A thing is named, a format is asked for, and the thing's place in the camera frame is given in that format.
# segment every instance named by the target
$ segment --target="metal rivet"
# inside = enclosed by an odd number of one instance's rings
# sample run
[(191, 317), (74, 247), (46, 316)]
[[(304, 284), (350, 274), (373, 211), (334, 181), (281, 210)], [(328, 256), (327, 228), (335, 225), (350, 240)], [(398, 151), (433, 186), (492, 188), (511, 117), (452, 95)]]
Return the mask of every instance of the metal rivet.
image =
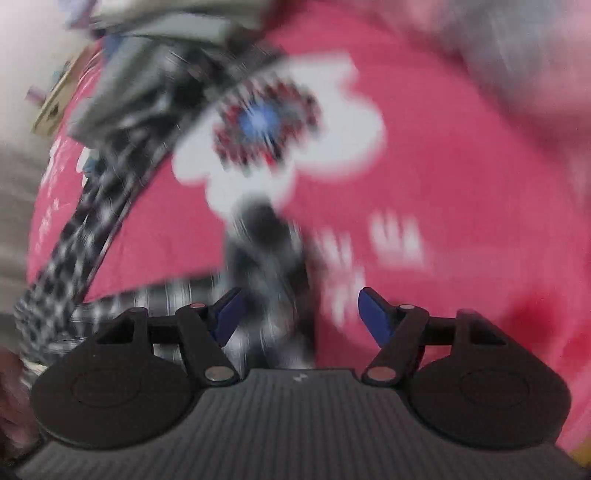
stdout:
[(396, 370), (390, 367), (373, 367), (368, 370), (367, 376), (375, 382), (391, 382), (396, 378)]
[(205, 377), (211, 382), (225, 382), (234, 376), (234, 370), (223, 365), (209, 367), (205, 370)]

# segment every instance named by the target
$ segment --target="checkered fabric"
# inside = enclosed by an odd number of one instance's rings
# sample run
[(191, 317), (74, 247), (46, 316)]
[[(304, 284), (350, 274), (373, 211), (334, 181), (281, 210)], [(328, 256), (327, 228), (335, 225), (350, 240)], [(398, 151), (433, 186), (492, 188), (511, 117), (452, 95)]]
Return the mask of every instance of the checkered fabric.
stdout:
[[(163, 87), (141, 99), (101, 145), (95, 174), (86, 183), (47, 266), (15, 306), (24, 360), (48, 365), (57, 353), (50, 352), (50, 344), (71, 335), (72, 329), (78, 338), (84, 337), (86, 327), (72, 322), (72, 314), (162, 159), (208, 104), (278, 56), (261, 45), (237, 53), (171, 47)], [(202, 72), (200, 77), (187, 73), (196, 70)]]
[[(265, 202), (245, 206), (230, 223), (221, 272), (78, 305), (48, 345), (48, 354), (54, 360), (67, 354), (132, 307), (144, 307), (150, 316), (169, 316), (190, 303), (212, 304), (236, 286), (243, 288), (248, 314), (223, 350), (237, 371), (245, 375), (251, 368), (312, 368), (314, 304), (301, 234)], [(160, 358), (182, 364), (177, 345), (153, 348)], [(30, 387), (39, 373), (30, 368), (25, 383)]]

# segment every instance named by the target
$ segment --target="gray fabric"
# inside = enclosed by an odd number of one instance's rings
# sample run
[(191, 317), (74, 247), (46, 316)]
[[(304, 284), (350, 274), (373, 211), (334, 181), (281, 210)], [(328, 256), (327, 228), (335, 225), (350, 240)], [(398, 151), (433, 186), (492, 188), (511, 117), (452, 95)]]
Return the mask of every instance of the gray fabric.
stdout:
[(228, 18), (211, 15), (171, 13), (147, 22), (138, 28), (122, 32), (125, 37), (191, 40), (223, 45), (232, 35), (236, 23)]
[[(134, 108), (137, 102), (163, 82), (177, 80), (172, 74), (181, 69), (167, 66), (175, 60), (171, 62), (171, 42), (190, 41), (193, 46), (210, 48), (212, 55), (219, 54), (243, 36), (245, 24), (260, 25), (260, 17), (269, 3), (268, 0), (253, 3), (251, 11), (238, 20), (219, 15), (171, 13), (120, 31), (126, 39), (101, 72), (93, 97), (80, 102), (70, 117), (69, 135), (89, 148), (99, 148), (111, 132), (128, 127), (122, 122), (130, 110), (137, 110)], [(177, 45), (176, 50), (183, 48)], [(166, 111), (169, 105), (153, 108)]]
[(122, 24), (134, 22), (150, 15), (161, 15), (168, 11), (179, 10), (198, 11), (224, 17), (240, 15), (254, 19), (268, 11), (273, 3), (274, 0), (143, 0), (135, 2), (132, 7), (119, 9), (101, 8), (99, 3), (98, 14), (93, 17), (93, 26), (95, 28), (118, 28)]
[(558, 0), (452, 0), (437, 36), (479, 85), (515, 102), (544, 67), (544, 43), (561, 10)]

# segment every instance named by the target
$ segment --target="pink fabric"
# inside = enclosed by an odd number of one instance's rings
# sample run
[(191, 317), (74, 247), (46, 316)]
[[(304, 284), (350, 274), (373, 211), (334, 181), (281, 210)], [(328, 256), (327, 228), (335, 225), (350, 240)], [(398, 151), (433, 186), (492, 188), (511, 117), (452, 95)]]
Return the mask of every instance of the pink fabric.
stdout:
[[(581, 205), (591, 206), (591, 5), (582, 0), (501, 2), (501, 0), (329, 0), (347, 5), (367, 18), (407, 38), (459, 53), (474, 79), (499, 95), (517, 120), (526, 122), (535, 135), (567, 166), (571, 186)], [(521, 13), (526, 5), (530, 15)], [(542, 8), (549, 13), (537, 15)], [(483, 30), (489, 17), (510, 17), (510, 28), (496, 21), (488, 44), (460, 48), (449, 44), (449, 35), (469, 29)], [(471, 48), (483, 51), (470, 52)], [(513, 82), (523, 65), (534, 68)]]
[[(560, 444), (575, 447), (591, 425), (591, 225), (560, 166), (463, 71), (346, 11), (309, 4), (271, 39), (291, 54), (296, 84), (317, 96), (319, 135), (291, 147), (267, 184), (208, 166), (217, 114), (205, 113), (131, 209), (86, 299), (217, 267), (225, 202), (239, 189), (271, 192), (324, 262), (319, 365), (361, 368), (375, 355), (356, 314), (363, 286), (440, 316), (473, 308), (567, 380), (573, 406)], [(33, 218), (29, 280), (82, 188), (82, 146), (64, 128), (56, 145)]]

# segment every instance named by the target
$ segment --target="hand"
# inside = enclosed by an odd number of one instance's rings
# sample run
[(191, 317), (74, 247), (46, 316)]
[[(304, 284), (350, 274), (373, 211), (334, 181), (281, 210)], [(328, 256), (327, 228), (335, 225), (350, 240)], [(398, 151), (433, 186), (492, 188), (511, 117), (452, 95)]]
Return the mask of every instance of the hand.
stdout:
[(20, 383), (21, 374), (18, 355), (0, 348), (0, 430), (16, 449), (28, 446), (37, 435), (28, 394)]

